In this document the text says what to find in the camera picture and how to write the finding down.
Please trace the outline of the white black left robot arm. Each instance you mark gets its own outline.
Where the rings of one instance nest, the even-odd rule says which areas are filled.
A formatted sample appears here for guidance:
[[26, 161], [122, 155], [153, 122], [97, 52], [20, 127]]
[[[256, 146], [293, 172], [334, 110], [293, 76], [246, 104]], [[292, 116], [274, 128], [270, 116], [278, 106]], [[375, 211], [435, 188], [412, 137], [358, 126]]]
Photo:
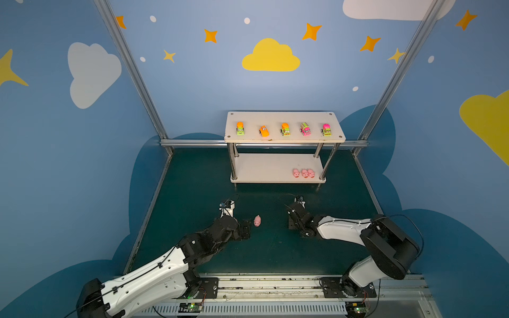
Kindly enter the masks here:
[[84, 285], [78, 317], [132, 317], [165, 299], [196, 295], [202, 285], [197, 267], [209, 262], [229, 241], [251, 237], [252, 221], [223, 215], [206, 229], [185, 235], [176, 246], [124, 276]]

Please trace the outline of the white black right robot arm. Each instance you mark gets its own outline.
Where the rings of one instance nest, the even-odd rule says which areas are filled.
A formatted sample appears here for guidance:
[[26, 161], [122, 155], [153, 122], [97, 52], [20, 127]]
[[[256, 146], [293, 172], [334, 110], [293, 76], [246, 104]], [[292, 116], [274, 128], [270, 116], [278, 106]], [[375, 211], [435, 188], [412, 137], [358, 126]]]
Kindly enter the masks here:
[[313, 215], [305, 209], [305, 202], [298, 199], [287, 206], [287, 214], [302, 237], [351, 242], [367, 249], [368, 257], [352, 264], [336, 283], [348, 298], [356, 298], [376, 280], [404, 279], [424, 246], [385, 215], [371, 219]]

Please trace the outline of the orange yellow toy car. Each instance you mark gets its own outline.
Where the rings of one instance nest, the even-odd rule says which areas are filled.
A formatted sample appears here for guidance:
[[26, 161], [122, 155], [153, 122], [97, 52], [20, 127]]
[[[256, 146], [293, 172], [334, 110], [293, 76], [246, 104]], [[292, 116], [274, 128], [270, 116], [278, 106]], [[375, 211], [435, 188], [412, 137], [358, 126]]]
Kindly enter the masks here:
[[266, 137], [269, 137], [270, 136], [270, 133], [269, 133], [269, 130], [267, 129], [266, 126], [262, 126], [260, 129], [259, 129], [259, 132], [262, 136], [262, 138], [266, 138]]

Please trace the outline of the pink drum green toy truck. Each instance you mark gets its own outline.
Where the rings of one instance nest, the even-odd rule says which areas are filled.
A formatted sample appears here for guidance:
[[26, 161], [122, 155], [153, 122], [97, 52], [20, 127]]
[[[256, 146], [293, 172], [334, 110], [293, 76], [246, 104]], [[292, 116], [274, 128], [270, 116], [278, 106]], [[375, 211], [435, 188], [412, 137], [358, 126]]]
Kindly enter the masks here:
[[331, 132], [331, 126], [329, 124], [323, 124], [322, 126], [322, 135], [323, 136], [331, 136], [332, 135], [332, 132]]

